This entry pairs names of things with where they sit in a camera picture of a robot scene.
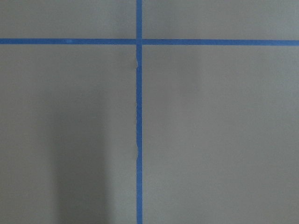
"grid line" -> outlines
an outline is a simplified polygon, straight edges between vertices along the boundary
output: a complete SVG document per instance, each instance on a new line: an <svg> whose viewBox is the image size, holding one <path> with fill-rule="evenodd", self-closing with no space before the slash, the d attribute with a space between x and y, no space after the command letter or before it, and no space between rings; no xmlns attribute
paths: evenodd
<svg viewBox="0 0 299 224"><path fill-rule="evenodd" d="M298 40L2 38L0 44L299 46Z"/></svg>
<svg viewBox="0 0 299 224"><path fill-rule="evenodd" d="M142 0L136 0L136 222L142 224Z"/></svg>

